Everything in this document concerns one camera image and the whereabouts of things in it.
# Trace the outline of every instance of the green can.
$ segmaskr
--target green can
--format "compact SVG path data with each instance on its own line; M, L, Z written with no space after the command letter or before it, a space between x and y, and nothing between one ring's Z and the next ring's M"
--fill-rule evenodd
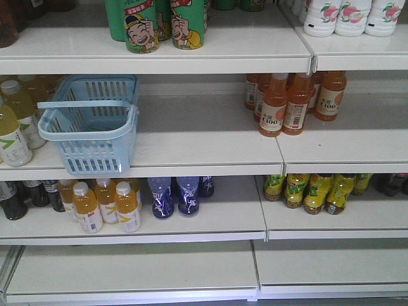
M173 44L192 50L204 44L206 0L170 0Z
M159 47L154 0L122 0L126 47L134 53L150 53Z

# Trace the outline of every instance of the bottle label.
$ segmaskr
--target bottle label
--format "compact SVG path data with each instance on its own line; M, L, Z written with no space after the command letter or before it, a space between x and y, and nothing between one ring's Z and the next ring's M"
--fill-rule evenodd
M0 154L10 166L25 164L33 156L20 129L0 136Z
M132 233L139 229L141 220L140 220L140 213L138 209L135 209L134 211L128 214L122 214L120 212L118 212L117 214L119 217L119 221L122 224L122 229L126 233Z
M329 91L324 87L321 89L317 112L322 115L336 115L342 102L344 91Z
M106 205L99 204L101 210L102 219L105 223L114 224L117 223L116 203L109 203Z
M76 213L76 216L81 224L81 228L87 233L96 233L102 228L103 220L99 207L96 207L95 210L88 214Z
M279 131L282 128L283 119L285 117L285 109L286 105L276 107L264 104L262 107L259 126L261 126L261 128L263 128L265 131Z
M283 125L288 129L301 129L305 121L307 104L294 104L288 102Z

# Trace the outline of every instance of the white shelf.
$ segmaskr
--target white shelf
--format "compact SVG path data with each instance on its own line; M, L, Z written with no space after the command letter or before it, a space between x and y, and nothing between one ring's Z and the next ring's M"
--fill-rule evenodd
M115 176L282 172L276 141L258 133L243 95L142 96L139 106L131 169ZM2 180L72 178L50 142L35 150L33 160L24 166L0 164L0 176Z
M272 3L260 13L212 10L202 48L179 50L168 40L142 55L111 39L103 2L95 2L99 4L35 20L16 43L0 50L2 73L203 74L310 68L309 51Z
M47 207L29 207L26 216L7 221L0 214L2 245L146 244L265 239L266 226L254 177L215 177L215 193L200 199L196 216L183 217L175 207L167 220L153 216L152 198L142 180L142 226L134 233L120 224L104 224L101 231L87 234L66 213Z
M408 172L406 94L346 94L334 121L313 114L277 137L286 173Z
M407 240L255 242L264 298L406 296Z
M313 71L331 70L406 70L408 69L408 11L402 10L395 32L388 37L375 37L363 33L357 37L344 37L333 33L317 38L303 31L285 4L279 5L310 52L316 56Z
M249 242L26 247L7 301L117 305L239 300L256 296L257 286Z

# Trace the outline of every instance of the bottle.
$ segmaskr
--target bottle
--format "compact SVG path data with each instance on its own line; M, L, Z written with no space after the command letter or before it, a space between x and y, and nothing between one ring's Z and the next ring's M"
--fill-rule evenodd
M23 180L23 184L30 192L31 201L37 207L44 207L50 203L48 194L45 191L43 182L40 180Z
M334 176L330 173L312 174L307 192L303 199L303 208L311 215L317 215L324 207L324 201L332 188Z
M0 182L0 206L9 220L19 220L27 213L27 205L19 196L14 182Z
M333 187L326 197L324 209L331 215L341 213L346 207L346 201L354 188L356 175L353 173L340 174L334 176Z
M120 182L116 185L115 202L123 231L126 233L137 231L142 224L142 220L140 219L136 194L129 183Z
M259 73L246 74L247 94L245 96L245 107L249 110L255 109L255 94L258 88Z
M77 210L73 201L73 186L78 180L59 180L59 195L64 205L65 211L68 213L69 219L73 222L79 222L77 217Z
M43 185L47 192L48 199L52 208L56 212L65 212L64 204L62 204L61 196L59 195L59 186L57 180L44 180Z
M263 96L270 86L272 74L262 73L259 75L258 87L255 94L255 109L254 109L254 119L259 122L261 119Z
M199 177L177 177L177 184L180 187L178 211L184 216L192 216L198 212L200 206L197 197L199 180Z
M116 203L116 184L110 178L97 178L95 196L102 214L103 222L118 223Z
M316 118L323 121L336 119L347 85L345 71L330 71L323 78L321 92L317 101Z
M291 173L286 177L285 206L298 208L302 205L303 191L310 179L310 174Z
M159 219L167 219L174 212L170 177L149 177L147 179L152 191L153 215Z
M271 86L265 92L259 122L259 132L264 136L276 137L281 133L288 103L287 79L287 73L272 73Z
M303 122L311 96L309 90L311 78L312 76L306 73L297 73L292 86L288 89L288 105L282 125L282 132L288 135L299 135L303 131Z
M0 0L0 48L8 47L18 40L18 31L6 0Z
M14 111L30 149L37 149L45 143L38 134L38 119L28 94L21 90L21 85L14 80L1 84L1 90L6 95L5 103Z
M85 182L76 183L73 186L73 192L76 216L83 231L86 233L96 233L101 230L103 220L94 192L88 188Z
M0 96L0 156L9 166L22 166L33 157L33 152L20 130L13 110Z

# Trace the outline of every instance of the beverage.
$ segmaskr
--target beverage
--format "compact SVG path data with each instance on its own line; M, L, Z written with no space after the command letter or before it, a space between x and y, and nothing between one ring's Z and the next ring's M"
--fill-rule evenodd
M38 134L38 119L36 110L28 94L21 89L21 85L14 80L3 82L1 90L6 96L6 105L14 112L30 149L37 149L45 143L45 139Z
M6 218L12 221L23 218L27 213L27 205L19 196L14 182L0 182L0 206Z
M87 233L98 232L103 226L103 220L94 192L85 182L76 183L73 192L73 203L81 228Z
M326 197L324 209L332 215L341 213L346 207L346 201L354 188L356 175L353 173L336 174L333 187Z
M198 212L198 182L199 177L177 177L180 187L180 198L178 199L178 211L185 216L192 216Z
M323 77L321 92L317 101L316 118L323 121L336 119L347 85L345 71L329 71Z
M79 222L73 201L73 186L78 180L59 180L59 195L65 211L73 222Z
M115 202L123 231L126 233L137 231L142 224L142 220L140 219L136 194L129 183L120 182L116 185Z
M59 195L59 186L57 180L44 180L43 185L47 192L48 199L52 205L52 208L56 212L65 212L64 204L62 204L61 196Z
M169 218L174 212L170 177L149 177L147 179L153 195L153 215L159 219Z
M272 73L271 85L265 92L259 121L259 132L262 135L276 137L281 133L288 103L287 79L287 73Z
M23 184L27 187L33 205L44 207L50 203L48 194L45 191L43 182L40 180L23 180Z
M259 75L259 83L255 94L255 109L254 109L254 119L259 122L261 119L263 97L265 92L268 90L271 82L271 73L262 73Z
M288 105L282 125L282 132L288 135L299 135L303 131L311 95L309 89L311 78L306 73L297 73L292 86L288 89Z
M324 201L332 188L334 176L329 173L312 174L305 198L303 208L306 212L317 215L324 207Z
M96 179L96 200L98 201L103 222L108 224L115 224L118 222L115 194L116 184L110 178Z
M33 157L13 110L0 96L0 156L10 166L22 166Z

